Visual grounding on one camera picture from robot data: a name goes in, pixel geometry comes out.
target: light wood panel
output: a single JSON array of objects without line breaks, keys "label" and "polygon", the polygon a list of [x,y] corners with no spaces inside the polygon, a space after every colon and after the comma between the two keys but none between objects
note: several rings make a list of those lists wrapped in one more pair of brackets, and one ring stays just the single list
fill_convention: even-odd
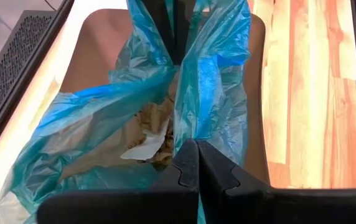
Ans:
[{"label": "light wood panel", "polygon": [[266,25],[271,185],[356,188],[356,49],[347,0],[249,0]]}]

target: plastic bag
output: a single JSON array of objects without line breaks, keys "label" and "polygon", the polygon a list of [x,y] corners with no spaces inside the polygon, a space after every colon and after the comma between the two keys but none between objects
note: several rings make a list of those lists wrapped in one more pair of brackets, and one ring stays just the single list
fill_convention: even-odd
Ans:
[{"label": "plastic bag", "polygon": [[[210,9],[207,16],[202,14],[205,7]],[[130,136],[124,129],[134,114],[146,103],[161,102],[177,69],[174,151],[188,138],[207,139],[243,164],[247,143],[243,66],[250,54],[247,2],[197,1],[180,68],[173,66],[141,0],[128,0],[128,8],[134,30],[116,70],[109,74],[111,84],[60,93],[54,99],[5,181],[1,223],[34,223],[38,206],[67,190],[149,186],[158,175],[149,164],[115,155],[126,150]],[[90,162],[99,154],[105,160],[94,166]],[[199,223],[205,223],[201,204]]]}]

